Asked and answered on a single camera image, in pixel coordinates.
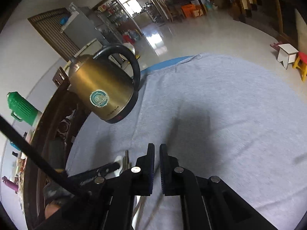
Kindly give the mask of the person's left hand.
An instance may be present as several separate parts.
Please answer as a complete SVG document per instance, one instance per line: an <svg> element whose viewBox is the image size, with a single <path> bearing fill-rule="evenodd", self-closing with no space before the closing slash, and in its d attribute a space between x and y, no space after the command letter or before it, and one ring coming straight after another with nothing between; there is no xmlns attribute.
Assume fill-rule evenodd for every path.
<svg viewBox="0 0 307 230"><path fill-rule="evenodd" d="M45 218L48 219L62 207L62 203L58 200L53 200L45 207Z"/></svg>

